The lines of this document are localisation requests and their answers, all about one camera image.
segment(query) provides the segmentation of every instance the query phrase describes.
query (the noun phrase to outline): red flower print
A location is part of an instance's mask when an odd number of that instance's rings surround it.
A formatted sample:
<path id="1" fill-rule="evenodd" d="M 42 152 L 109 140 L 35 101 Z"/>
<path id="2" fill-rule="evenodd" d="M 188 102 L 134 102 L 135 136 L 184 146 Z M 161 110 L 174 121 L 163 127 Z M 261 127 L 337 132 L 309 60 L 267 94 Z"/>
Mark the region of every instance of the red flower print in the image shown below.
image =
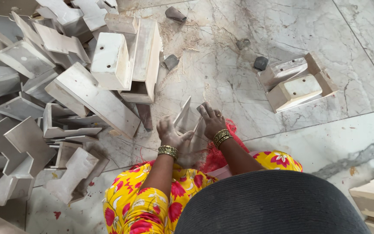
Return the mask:
<path id="1" fill-rule="evenodd" d="M 153 225 L 144 220 L 138 220 L 131 225 L 129 234 L 139 234 L 149 231 Z"/>
<path id="2" fill-rule="evenodd" d="M 183 205 L 178 202 L 173 202 L 168 208 L 168 217 L 172 223 L 174 223 L 181 215 L 181 209 Z"/>
<path id="3" fill-rule="evenodd" d="M 160 207 L 158 205 L 153 206 L 153 209 L 155 210 L 155 212 L 157 213 L 157 215 L 159 215 L 161 213 Z"/>
<path id="4" fill-rule="evenodd" d="M 171 194 L 174 195 L 174 199 L 176 199 L 177 196 L 182 197 L 185 193 L 186 191 L 178 181 L 171 183 Z"/>
<path id="5" fill-rule="evenodd" d="M 141 193 L 143 193 L 143 192 L 145 192 L 145 191 L 147 191 L 148 189 L 149 189 L 149 188 L 143 188 L 143 189 L 139 190 L 139 191 L 138 191 L 138 195 L 141 194 Z"/>
<path id="6" fill-rule="evenodd" d="M 140 215 L 138 215 L 138 217 L 142 218 L 143 220 L 153 221 L 156 224 L 161 224 L 161 220 L 154 214 L 143 212 Z"/>
<path id="7" fill-rule="evenodd" d="M 280 154 L 280 153 L 274 153 L 275 155 L 271 158 L 271 162 L 276 162 L 277 165 L 283 165 L 283 167 L 287 168 L 287 165 L 290 164 L 290 161 L 288 160 L 288 156 Z"/>
<path id="8" fill-rule="evenodd" d="M 194 184 L 197 186 L 197 188 L 200 188 L 203 183 L 203 176 L 202 175 L 196 175 L 194 177 Z"/>
<path id="9" fill-rule="evenodd" d="M 129 210 L 130 204 L 131 204 L 131 203 L 128 203 L 128 204 L 126 204 L 126 205 L 123 207 L 123 209 L 122 209 L 122 218 L 125 218 L 126 213 L 127 213 L 128 210 Z"/>
<path id="10" fill-rule="evenodd" d="M 109 207 L 107 207 L 105 210 L 105 220 L 106 220 L 107 226 L 112 226 L 114 218 L 115 218 L 115 212 L 111 210 Z"/>
<path id="11" fill-rule="evenodd" d="M 141 184 L 142 184 L 142 181 L 139 182 L 139 183 L 137 183 L 137 184 L 135 184 L 135 188 L 139 188 L 141 186 Z"/>

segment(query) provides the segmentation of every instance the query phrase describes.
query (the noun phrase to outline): wooden plank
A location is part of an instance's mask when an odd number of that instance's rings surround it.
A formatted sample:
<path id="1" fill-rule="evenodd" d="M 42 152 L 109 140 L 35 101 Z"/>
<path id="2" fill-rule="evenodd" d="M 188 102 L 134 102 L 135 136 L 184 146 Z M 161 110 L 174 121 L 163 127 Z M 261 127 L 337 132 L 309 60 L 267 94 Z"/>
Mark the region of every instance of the wooden plank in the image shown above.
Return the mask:
<path id="1" fill-rule="evenodd" d="M 104 18 L 104 22 L 111 31 L 132 34 L 138 32 L 137 20 L 133 16 L 107 13 Z"/>
<path id="2" fill-rule="evenodd" d="M 105 89 L 131 89 L 130 63 L 125 36 L 102 32 L 97 41 L 90 71 L 93 77 Z"/>
<path id="3" fill-rule="evenodd" d="M 25 120 L 28 117 L 37 119 L 43 116 L 45 103 L 19 92 L 19 96 L 0 104 L 0 113 L 16 120 Z"/>
<path id="4" fill-rule="evenodd" d="M 111 91 L 97 88 L 98 82 L 81 64 L 75 63 L 56 82 L 123 136 L 131 139 L 141 120 Z"/>
<path id="5" fill-rule="evenodd" d="M 46 144 L 43 139 L 43 131 L 31 117 L 7 131 L 4 136 L 18 152 L 27 152 L 33 158 L 33 163 L 29 170 L 30 175 L 33 177 L 36 177 L 56 154 L 56 151 Z"/>
<path id="6" fill-rule="evenodd" d="M 7 176 L 15 176 L 18 178 L 33 178 L 29 173 L 32 158 L 27 153 L 18 152 L 4 137 L 4 134 L 17 124 L 17 120 L 11 120 L 7 117 L 0 121 L 0 153 L 8 160 L 3 173 Z"/>
<path id="7" fill-rule="evenodd" d="M 30 79 L 56 66 L 33 46 L 22 40 L 0 50 L 0 61 Z"/>
<path id="8" fill-rule="evenodd" d="M 86 108 L 80 101 L 70 95 L 66 90 L 60 87 L 56 82 L 53 80 L 44 88 L 50 96 L 57 99 L 67 108 L 71 109 L 74 113 L 79 115 L 80 117 L 85 117 L 89 114 L 90 110 Z"/>
<path id="9" fill-rule="evenodd" d="M 48 94 L 44 88 L 62 72 L 61 68 L 55 67 L 34 79 L 29 79 L 24 84 L 23 91 L 44 103 L 53 102 L 55 98 Z"/>
<path id="10" fill-rule="evenodd" d="M 59 104 L 48 103 L 43 115 L 43 132 L 44 138 L 55 138 L 55 137 L 73 137 L 81 135 L 94 136 L 99 133 L 101 127 L 91 128 L 79 128 L 76 130 L 63 130 L 60 127 L 54 127 L 52 120 L 61 116 L 71 114 L 72 111 L 67 108 L 61 107 Z"/>

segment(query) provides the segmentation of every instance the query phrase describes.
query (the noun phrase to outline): wooden board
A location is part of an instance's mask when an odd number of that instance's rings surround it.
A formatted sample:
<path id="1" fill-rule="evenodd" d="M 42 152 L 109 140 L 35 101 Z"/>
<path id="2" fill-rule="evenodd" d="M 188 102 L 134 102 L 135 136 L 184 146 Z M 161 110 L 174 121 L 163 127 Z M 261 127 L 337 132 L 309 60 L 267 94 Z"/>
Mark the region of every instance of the wooden board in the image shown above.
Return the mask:
<path id="1" fill-rule="evenodd" d="M 0 61 L 30 79 L 34 79 L 56 66 L 37 49 L 23 40 L 0 50 Z"/>
<path id="2" fill-rule="evenodd" d="M 19 96 L 10 101 L 0 104 L 0 113 L 16 120 L 25 120 L 28 117 L 37 119 L 43 116 L 45 103 L 19 92 Z"/>
<path id="3" fill-rule="evenodd" d="M 98 82 L 81 64 L 75 63 L 53 82 L 75 97 L 123 136 L 131 139 L 140 123 L 111 91 L 97 88 Z"/>
<path id="4" fill-rule="evenodd" d="M 33 177 L 36 177 L 56 154 L 56 151 L 46 144 L 43 139 L 43 131 L 31 117 L 7 131 L 4 136 L 18 152 L 27 152 L 34 159 L 29 170 Z"/>
<path id="5" fill-rule="evenodd" d="M 54 80 L 49 83 L 45 88 L 46 92 L 50 96 L 57 99 L 67 108 L 71 109 L 74 113 L 80 117 L 85 117 L 89 114 L 90 110 L 86 108 L 80 101 L 70 95 L 65 89 L 59 86 Z"/>
<path id="6" fill-rule="evenodd" d="M 34 79 L 29 79 L 24 84 L 23 91 L 44 103 L 53 102 L 55 98 L 48 94 L 44 88 L 62 72 L 61 68 L 55 67 Z"/>
<path id="7" fill-rule="evenodd" d="M 54 127 L 52 120 L 61 116 L 72 114 L 72 111 L 67 108 L 61 107 L 59 104 L 48 103 L 43 115 L 43 132 L 44 138 L 55 137 L 73 137 L 81 135 L 94 136 L 99 133 L 101 127 L 79 128 L 76 130 L 63 130 L 60 127 Z"/>

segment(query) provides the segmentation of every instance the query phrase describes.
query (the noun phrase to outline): gold bangle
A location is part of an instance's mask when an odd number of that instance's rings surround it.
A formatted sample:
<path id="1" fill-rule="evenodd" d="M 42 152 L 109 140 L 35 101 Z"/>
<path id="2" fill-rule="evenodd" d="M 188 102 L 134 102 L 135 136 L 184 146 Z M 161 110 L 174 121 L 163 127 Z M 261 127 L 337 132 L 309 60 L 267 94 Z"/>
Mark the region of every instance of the gold bangle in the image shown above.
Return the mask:
<path id="1" fill-rule="evenodd" d="M 158 155 L 160 154 L 167 154 L 174 158 L 174 161 L 178 159 L 178 150 L 169 145 L 162 145 L 158 148 Z"/>

